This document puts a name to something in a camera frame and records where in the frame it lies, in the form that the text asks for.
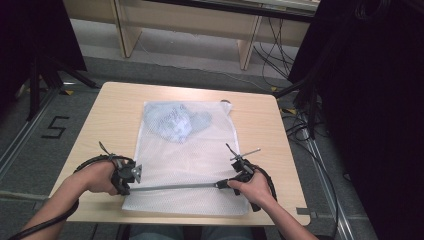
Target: black cable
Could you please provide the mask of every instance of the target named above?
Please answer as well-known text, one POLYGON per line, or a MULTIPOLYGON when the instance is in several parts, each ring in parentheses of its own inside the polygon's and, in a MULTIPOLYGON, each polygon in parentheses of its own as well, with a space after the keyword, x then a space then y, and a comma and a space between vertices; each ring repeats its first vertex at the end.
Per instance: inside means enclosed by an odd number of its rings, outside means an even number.
POLYGON ((335 213, 336 221, 335 221, 335 228, 334 228, 334 233, 333 233, 333 239, 335 239, 336 234, 337 234, 337 230, 338 230, 338 226, 339 226, 339 206, 338 206, 336 190, 334 188, 333 182, 331 181, 330 175, 328 174, 328 172, 325 169, 325 167, 323 166, 323 164, 315 156, 315 154, 312 153, 308 148, 306 148, 302 144, 302 142, 297 139, 296 135, 295 135, 296 139, 292 139, 290 137, 291 135, 293 135, 294 132, 295 132, 295 134, 297 134, 298 131, 307 128, 306 122, 303 119, 299 118, 299 114, 301 114, 301 113, 299 112, 296 116, 285 116, 285 117, 283 117, 283 118, 294 118, 295 119, 295 121, 293 121, 293 126, 286 130, 287 133, 291 131, 291 133, 288 133, 287 136, 288 136, 288 139, 290 141, 294 142, 296 145, 300 146, 301 148, 303 148, 306 152, 308 152, 311 155, 311 157, 318 164, 318 166, 322 170, 322 172, 324 172, 325 177, 328 179, 328 182, 329 182, 330 187, 331 187, 331 191, 333 192, 334 202, 336 203, 336 213, 335 213), (295 125, 296 121, 298 121, 298 120, 300 120, 301 123, 295 125))
POLYGON ((294 142, 296 145, 302 147, 306 152, 308 152, 312 159, 318 164, 319 168, 322 170, 322 172, 324 173, 325 177, 327 178, 330 187, 331 187, 331 191, 333 192, 333 197, 334 197, 334 202, 335 202, 335 207, 336 207, 336 216, 335 216, 335 228, 334 228, 334 232, 333 232, 333 239, 336 238, 336 234, 337 234, 337 230, 339 227, 339 202, 337 200, 337 194, 336 194, 336 190, 334 188, 333 182, 331 181, 330 175, 328 174, 327 170, 325 169, 325 167, 322 165, 322 163, 317 159, 317 157, 315 156, 314 153, 312 153, 308 148, 306 148, 305 146, 303 146, 302 143, 288 138, 289 140, 291 140, 292 142, 294 142))
POLYGON ((269 23, 269 25, 271 27, 272 35, 274 36, 274 41, 277 44, 278 49, 280 50, 280 54, 281 54, 281 57, 283 59, 283 65, 285 67, 285 70, 286 70, 287 74, 289 74, 290 73, 290 68, 287 65, 288 61, 286 60, 286 58, 284 57, 284 55, 286 55, 292 62, 294 62, 294 60, 289 55, 287 55, 285 53, 285 51, 283 50, 283 47, 282 47, 282 33, 281 33, 281 28, 283 27, 283 20, 280 19, 279 31, 278 31, 278 34, 277 35, 275 35, 275 31, 274 31, 274 28, 272 27, 272 23, 271 23, 271 19, 270 18, 268 18, 268 23, 269 23))
POLYGON ((304 130, 304 129, 308 129, 308 126, 303 126, 301 129, 297 129, 297 131, 293 134, 293 136, 299 142, 304 142, 304 141, 308 141, 309 139, 311 139, 311 137, 309 135, 306 138, 299 138, 298 137, 298 133, 300 132, 300 130, 304 130))
POLYGON ((94 228, 93 228, 93 232, 91 232, 91 236, 90 236, 90 240, 93 240, 94 237, 96 236, 96 232, 97 232, 97 227, 99 224, 94 224, 94 228))
POLYGON ((274 186, 274 183, 272 182, 271 176, 269 176, 269 174, 263 168, 256 167, 256 169, 258 169, 265 176, 269 189, 271 190, 271 195, 275 199, 275 201, 278 202, 277 192, 275 191, 275 186, 274 186))
MULTIPOLYGON (((75 169, 74 173, 82 170, 83 168, 85 168, 85 167, 87 167, 87 166, 89 166, 89 165, 91 165, 93 163, 101 162, 101 161, 112 161, 114 159, 118 159, 119 158, 119 159, 128 160, 130 162, 134 162, 134 160, 131 159, 131 158, 127 158, 127 157, 123 157, 123 156, 116 156, 113 153, 109 153, 104 148, 104 146, 103 146, 103 144, 101 142, 99 142, 99 144, 100 144, 100 147, 103 149, 103 151, 105 151, 108 155, 100 155, 98 157, 94 157, 94 158, 91 158, 91 159, 85 161, 84 163, 82 163, 81 165, 79 165, 77 167, 77 169, 75 169)), ((31 227, 31 228, 25 229, 25 230, 23 230, 23 231, 15 234, 15 235, 13 235, 12 237, 10 237, 9 240, 17 240, 17 239, 25 238, 25 237, 27 237, 27 236, 35 233, 35 232, 38 232, 38 231, 40 231, 42 229, 48 228, 48 227, 50 227, 50 226, 52 226, 54 224, 57 224, 57 223, 60 223, 60 222, 62 222, 64 220, 66 220, 69 216, 71 216, 78 209, 78 205, 79 205, 79 199, 77 199, 77 201, 74 203, 74 205, 72 205, 72 207, 68 211, 66 211, 65 213, 59 215, 58 217, 52 218, 52 219, 50 219, 48 221, 42 222, 42 223, 40 223, 38 225, 35 225, 35 226, 31 227)))
MULTIPOLYGON (((264 52, 264 53, 267 53, 266 51, 265 51, 265 49, 263 48, 263 46, 262 46, 262 43, 260 42, 259 43, 259 46, 261 47, 261 50, 262 50, 262 52, 264 52)), ((278 58, 278 57, 274 57, 274 56, 269 56, 270 58, 272 58, 272 59, 275 59, 275 60, 278 60, 278 61, 280 61, 280 62, 283 62, 284 61, 284 59, 280 59, 280 58, 278 58)))
POLYGON ((264 61, 264 65, 265 63, 267 63, 269 66, 271 66, 276 72, 278 72, 281 76, 283 76, 284 78, 287 79, 288 75, 283 72, 279 67, 277 67, 273 62, 271 62, 270 60, 268 60, 266 57, 264 57, 261 53, 259 53, 258 49, 256 49, 256 47, 253 47, 253 49, 256 51, 256 53, 259 55, 259 57, 264 61))
POLYGON ((74 203, 74 205, 72 205, 72 207, 66 211, 65 213, 63 213, 62 215, 52 218, 48 221, 45 221, 43 223, 40 223, 38 225, 35 225, 33 227, 30 227, 28 229, 25 229, 15 235, 13 235, 12 237, 9 238, 9 240, 17 240, 17 239, 22 239, 22 238, 26 238, 29 235, 38 232, 42 229, 48 228, 50 226, 53 226, 59 222, 62 222, 64 220, 66 220, 69 216, 71 216, 77 209, 78 209, 78 205, 79 205, 79 200, 77 199, 77 201, 74 203))

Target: person's right hand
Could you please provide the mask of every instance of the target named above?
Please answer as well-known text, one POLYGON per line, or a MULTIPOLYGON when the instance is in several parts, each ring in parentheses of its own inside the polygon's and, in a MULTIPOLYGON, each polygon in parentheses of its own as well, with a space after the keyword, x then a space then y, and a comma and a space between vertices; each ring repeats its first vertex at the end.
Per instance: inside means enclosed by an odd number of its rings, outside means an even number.
POLYGON ((270 198, 274 199, 265 176, 259 170, 255 170, 252 179, 247 183, 230 180, 227 184, 231 188, 238 189, 249 202, 255 203, 259 207, 262 207, 270 198))

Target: white mesh bag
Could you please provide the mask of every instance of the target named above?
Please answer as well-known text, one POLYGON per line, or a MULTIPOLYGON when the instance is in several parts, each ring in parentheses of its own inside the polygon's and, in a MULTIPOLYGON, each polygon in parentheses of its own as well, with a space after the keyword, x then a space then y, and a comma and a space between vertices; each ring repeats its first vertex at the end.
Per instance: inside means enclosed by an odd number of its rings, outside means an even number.
MULTIPOLYGON (((135 160, 141 183, 131 188, 213 183, 236 172, 227 146, 239 151, 227 102, 145 102, 135 160)), ((138 192, 125 210, 204 215, 243 215, 248 201, 232 189, 192 188, 138 192)))

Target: tripod leg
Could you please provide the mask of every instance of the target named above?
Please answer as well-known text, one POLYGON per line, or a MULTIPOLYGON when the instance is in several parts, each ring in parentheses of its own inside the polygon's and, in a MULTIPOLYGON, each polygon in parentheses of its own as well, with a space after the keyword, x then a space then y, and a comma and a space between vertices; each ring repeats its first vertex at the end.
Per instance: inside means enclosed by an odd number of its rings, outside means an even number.
POLYGON ((305 83, 305 81, 304 80, 301 80, 301 81, 299 81, 299 82, 291 85, 290 87, 287 87, 287 88, 285 88, 285 89, 283 89, 283 90, 281 90, 281 91, 279 91, 277 93, 273 93, 272 95, 275 98, 278 99, 278 98, 283 97, 283 96, 285 96, 285 95, 287 95, 287 94, 289 94, 289 93, 291 93, 291 92, 293 92, 293 91, 295 91, 297 89, 300 89, 304 85, 304 83, 305 83))
POLYGON ((38 109, 40 108, 40 85, 38 82, 38 68, 37 68, 38 59, 34 57, 33 62, 31 63, 31 76, 29 80, 30 84, 30 107, 29 115, 27 120, 30 121, 35 114, 37 114, 38 109))
POLYGON ((308 131, 309 137, 315 139, 315 115, 317 112, 317 91, 315 87, 312 88, 311 99, 309 101, 309 116, 308 116, 308 131))
POLYGON ((91 88, 99 88, 95 82, 83 76, 82 74, 78 73, 77 71, 75 71, 68 65, 64 64, 63 62, 60 62, 57 59, 54 59, 48 56, 45 56, 45 59, 47 62, 50 62, 53 66, 56 66, 58 69, 65 71, 66 73, 76 78, 78 81, 84 83, 85 85, 91 88))
POLYGON ((39 61, 41 76, 43 76, 43 79, 49 88, 61 88, 63 86, 63 82, 57 73, 56 68, 45 60, 45 58, 42 58, 42 61, 39 61))

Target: black curtain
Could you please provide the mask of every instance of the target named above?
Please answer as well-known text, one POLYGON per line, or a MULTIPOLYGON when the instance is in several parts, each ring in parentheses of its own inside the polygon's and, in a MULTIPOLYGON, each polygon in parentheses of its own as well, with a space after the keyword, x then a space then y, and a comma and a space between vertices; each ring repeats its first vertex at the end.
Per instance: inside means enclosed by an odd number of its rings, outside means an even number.
MULTIPOLYGON (((342 1, 334 2, 322 0, 320 8, 331 13, 332 4, 342 1)), ((368 2, 371 15, 381 1, 368 2)), ((348 41, 316 85, 332 138, 379 239, 422 239, 424 14, 413 6, 392 0, 384 16, 354 19, 348 41)), ((332 30, 311 25, 294 82, 314 64, 332 30)))
POLYGON ((86 70, 61 0, 3 0, 0 8, 0 114, 28 79, 37 51, 86 70))

